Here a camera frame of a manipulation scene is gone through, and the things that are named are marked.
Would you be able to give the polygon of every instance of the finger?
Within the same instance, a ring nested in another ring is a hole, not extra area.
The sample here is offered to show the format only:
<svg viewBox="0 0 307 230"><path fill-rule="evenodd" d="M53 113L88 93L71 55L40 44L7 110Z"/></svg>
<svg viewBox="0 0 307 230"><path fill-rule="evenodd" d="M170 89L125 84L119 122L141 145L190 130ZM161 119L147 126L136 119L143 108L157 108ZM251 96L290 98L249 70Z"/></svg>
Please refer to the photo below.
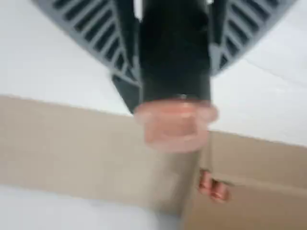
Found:
<svg viewBox="0 0 307 230"><path fill-rule="evenodd" d="M211 190L211 199L218 203L225 203L229 200L230 192L229 188L223 182L213 181Z"/></svg>
<svg viewBox="0 0 307 230"><path fill-rule="evenodd" d="M212 189L212 175L207 170L201 170L199 192L203 195L210 195Z"/></svg>

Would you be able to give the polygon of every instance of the white wall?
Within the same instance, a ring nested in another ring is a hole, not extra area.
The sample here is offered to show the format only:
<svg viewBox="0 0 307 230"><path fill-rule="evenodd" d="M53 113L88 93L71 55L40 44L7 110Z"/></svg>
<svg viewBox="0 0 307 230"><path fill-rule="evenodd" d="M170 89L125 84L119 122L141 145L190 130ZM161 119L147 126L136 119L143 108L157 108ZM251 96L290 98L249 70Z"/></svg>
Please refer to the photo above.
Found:
<svg viewBox="0 0 307 230"><path fill-rule="evenodd" d="M307 1L213 80L213 129L307 146ZM29 0L0 1L0 94L128 115L108 71Z"/></svg>

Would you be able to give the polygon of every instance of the white surface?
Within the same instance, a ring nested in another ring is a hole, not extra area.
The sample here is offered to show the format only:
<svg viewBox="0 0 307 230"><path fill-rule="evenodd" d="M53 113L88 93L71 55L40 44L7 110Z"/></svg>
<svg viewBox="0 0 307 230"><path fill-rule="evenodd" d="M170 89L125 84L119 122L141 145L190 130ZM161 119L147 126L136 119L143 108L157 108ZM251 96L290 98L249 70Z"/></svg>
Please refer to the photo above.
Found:
<svg viewBox="0 0 307 230"><path fill-rule="evenodd" d="M213 81L213 129L307 146L307 1ZM0 1L0 94L128 115L100 63L29 0Z"/></svg>
<svg viewBox="0 0 307 230"><path fill-rule="evenodd" d="M177 230L179 218L138 207L0 186L1 230Z"/></svg>

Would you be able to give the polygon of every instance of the metal cylinder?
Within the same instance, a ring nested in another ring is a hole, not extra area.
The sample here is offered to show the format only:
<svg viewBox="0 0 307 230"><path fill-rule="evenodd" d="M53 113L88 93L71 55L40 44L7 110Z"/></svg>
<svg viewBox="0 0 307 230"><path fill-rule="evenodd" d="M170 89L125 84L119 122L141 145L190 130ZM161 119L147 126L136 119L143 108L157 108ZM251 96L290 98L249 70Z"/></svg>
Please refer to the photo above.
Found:
<svg viewBox="0 0 307 230"><path fill-rule="evenodd" d="M142 101L210 100L208 15L203 0L143 0Z"/></svg>

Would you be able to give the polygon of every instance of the cardboard box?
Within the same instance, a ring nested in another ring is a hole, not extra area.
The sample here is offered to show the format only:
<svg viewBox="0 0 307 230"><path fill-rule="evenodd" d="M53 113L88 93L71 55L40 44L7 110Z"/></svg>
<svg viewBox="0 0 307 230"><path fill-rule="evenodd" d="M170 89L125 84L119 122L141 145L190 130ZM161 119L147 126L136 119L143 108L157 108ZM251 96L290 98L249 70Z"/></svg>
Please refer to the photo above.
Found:
<svg viewBox="0 0 307 230"><path fill-rule="evenodd" d="M0 96L0 184L181 213L197 153L147 148L132 117Z"/></svg>
<svg viewBox="0 0 307 230"><path fill-rule="evenodd" d="M218 132L212 139L213 177L232 184L232 198L221 205L200 195L196 170L183 229L307 229L306 148Z"/></svg>
<svg viewBox="0 0 307 230"><path fill-rule="evenodd" d="M131 117L5 96L0 108L1 184L184 209L185 230L307 229L306 148L212 132L201 155L162 154ZM200 168L232 184L228 204L198 193Z"/></svg>

